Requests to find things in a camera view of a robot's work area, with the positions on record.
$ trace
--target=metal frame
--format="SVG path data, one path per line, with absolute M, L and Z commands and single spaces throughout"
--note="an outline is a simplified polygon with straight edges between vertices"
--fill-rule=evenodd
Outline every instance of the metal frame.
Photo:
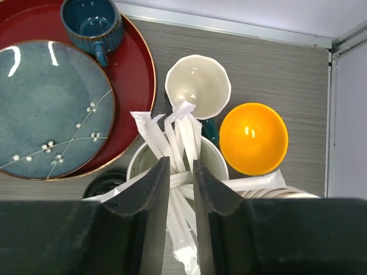
M 276 41 L 287 44 L 301 45 L 309 48 L 331 49 L 330 38 L 312 36 L 309 34 L 288 32 L 268 27 L 253 26 L 244 23 L 202 17 L 174 11 L 158 10 L 118 3 L 116 7 L 126 16 L 144 21 L 159 22 L 169 25 L 186 26 L 189 28 L 210 30 L 212 32 L 230 33 L 238 36 Z
M 334 195 L 335 95 L 338 59 L 367 45 L 367 21 L 333 41 L 331 50 L 330 89 L 328 91 L 328 124 L 326 147 L 325 197 Z

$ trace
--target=white wall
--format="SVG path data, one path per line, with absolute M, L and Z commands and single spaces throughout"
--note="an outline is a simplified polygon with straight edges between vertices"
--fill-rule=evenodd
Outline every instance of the white wall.
M 115 0 L 337 38 L 367 19 L 367 0 Z
M 367 46 L 338 59 L 334 197 L 367 199 Z

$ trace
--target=blue ceramic plate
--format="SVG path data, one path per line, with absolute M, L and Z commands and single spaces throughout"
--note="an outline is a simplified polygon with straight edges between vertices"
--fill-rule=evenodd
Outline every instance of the blue ceramic plate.
M 91 160 L 115 113 L 110 82 L 83 52 L 53 41 L 0 50 L 0 170 L 65 176 Z

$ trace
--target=white flower pattern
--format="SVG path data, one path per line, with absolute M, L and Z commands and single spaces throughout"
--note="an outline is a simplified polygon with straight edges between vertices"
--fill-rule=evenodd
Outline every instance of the white flower pattern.
M 93 141 L 94 141 L 94 142 L 96 142 L 96 141 L 97 141 L 97 139 L 99 138 L 99 136 L 100 136 L 100 133 L 94 133 L 94 132 L 93 132 L 93 133 L 91 134 L 91 137 L 93 138 Z
M 64 162 L 63 156 L 61 154 L 57 154 L 55 160 L 51 162 L 51 165 L 56 166 L 57 163 L 63 163 L 63 162 Z
M 97 111 L 96 109 L 96 104 L 94 104 L 93 102 L 90 103 L 89 107 L 87 108 L 87 112 L 90 113 L 90 112 L 93 112 L 95 113 Z
M 75 124 L 75 127 L 77 128 L 76 132 L 74 133 L 74 135 L 72 136 L 72 138 L 70 140 L 67 140 L 67 141 L 64 141 L 64 142 L 60 142 L 60 143 L 57 143 L 55 144 L 54 141 L 50 140 L 48 142 L 46 142 L 45 144 L 42 144 L 41 145 L 41 149 L 39 151 L 36 151 L 34 153 L 31 153 L 29 154 L 28 156 L 19 156 L 19 155 L 14 155 L 13 156 L 13 160 L 11 162 L 8 162 L 2 166 L 0 166 L 0 169 L 3 169 L 4 167 L 8 166 L 8 165 L 11 165 L 12 163 L 15 163 L 15 162 L 18 162 L 20 160 L 26 160 L 27 162 L 31 162 L 33 160 L 33 156 L 36 155 L 36 154 L 39 154 L 41 152 L 46 152 L 46 153 L 51 153 L 52 152 L 52 149 L 54 149 L 54 147 L 58 147 L 60 145 L 63 145 L 63 144 L 67 144 L 66 146 L 66 149 L 61 153 L 61 154 L 57 154 L 55 156 L 55 160 L 53 160 L 51 162 L 51 165 L 52 165 L 52 169 L 49 173 L 49 175 L 47 176 L 47 178 L 50 177 L 50 175 L 52 174 L 53 170 L 55 169 L 55 167 L 60 164 L 60 163 L 63 163 L 64 162 L 64 154 L 66 152 L 66 150 L 68 149 L 70 143 L 72 143 L 73 141 L 77 141 L 77 140 L 84 140 L 84 139 L 93 139 L 93 142 L 96 142 L 97 139 L 107 139 L 107 137 L 104 137 L 104 136 L 100 136 L 100 133 L 92 133 L 90 136 L 87 136 L 87 137 L 79 137 L 77 139 L 75 139 L 74 137 L 76 136 L 76 134 L 78 133 L 79 129 L 81 128 L 81 126 L 83 125 L 83 123 L 86 121 L 86 119 L 88 118 L 88 116 L 91 114 L 91 113 L 94 113 L 96 112 L 96 106 L 112 91 L 109 90 L 96 104 L 94 102 L 91 102 L 89 104 L 89 107 L 87 108 L 87 116 L 85 117 L 85 119 L 83 120 L 83 122 L 81 123 L 76 123 Z
M 42 144 L 41 148 L 46 153 L 51 153 L 53 146 L 54 146 L 54 142 L 52 140 L 50 140 L 49 142 L 47 142 L 47 144 Z

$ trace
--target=plate rim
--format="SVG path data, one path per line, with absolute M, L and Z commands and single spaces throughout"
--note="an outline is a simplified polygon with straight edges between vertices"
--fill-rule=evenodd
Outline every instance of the plate rim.
M 18 179 L 26 179 L 26 180 L 45 180 L 45 181 L 52 181 L 52 180 L 60 180 L 60 179 L 68 179 L 68 178 L 65 178 L 67 177 L 69 174 L 72 174 L 74 172 L 76 172 L 77 170 L 81 169 L 83 166 L 85 166 L 88 162 L 90 162 L 101 150 L 102 148 L 104 147 L 105 143 L 107 142 L 109 136 L 110 136 L 110 133 L 112 131 L 112 128 L 114 126 L 114 122 L 115 122 L 115 114 L 116 114 L 116 99 L 115 99 L 115 94 L 114 94 L 114 89 L 111 85 L 111 82 L 108 78 L 108 76 L 106 75 L 105 71 L 100 67 L 100 65 L 97 63 L 97 61 L 95 61 L 91 56 L 89 56 L 88 54 L 86 54 L 85 52 L 83 52 L 82 50 L 72 46 L 72 45 L 69 45 L 69 44 L 66 44 L 66 43 L 63 43 L 63 42 L 60 42 L 60 41 L 54 41 L 54 40 L 44 40 L 44 39 L 34 39 L 34 40 L 24 40 L 24 41 L 21 41 L 21 42 L 18 42 L 18 43 L 14 43 L 14 44 L 11 44 L 10 46 L 16 46 L 16 45 L 22 45 L 22 44 L 27 44 L 27 43 L 34 43 L 34 42 L 53 42 L 53 43 L 56 43 L 56 44 L 61 44 L 65 47 L 69 47 L 73 50 L 76 50 L 77 52 L 80 52 L 81 54 L 87 56 L 91 61 L 93 61 L 93 63 L 96 64 L 96 66 L 99 68 L 99 70 L 102 72 L 102 75 L 106 78 L 107 80 L 107 83 L 110 87 L 110 91 L 111 91 L 111 96 L 112 96 L 112 101 L 113 101 L 113 111 L 112 111 L 112 122 L 110 124 L 110 128 L 108 129 L 108 134 L 107 134 L 107 138 L 103 140 L 101 146 L 95 151 L 95 153 L 86 161 L 84 162 L 82 165 L 76 167 L 75 169 L 65 173 L 65 174 L 62 174 L 62 175 L 58 175 L 57 177 L 55 178 L 31 178 L 31 177 L 26 177 L 26 176 L 19 176 L 17 174 L 13 174 L 13 173 L 10 173 L 8 171 L 5 171 L 4 169 L 0 168 L 0 172 L 3 173 L 3 174 L 6 174 L 8 176 L 12 176 L 14 178 L 18 178 Z

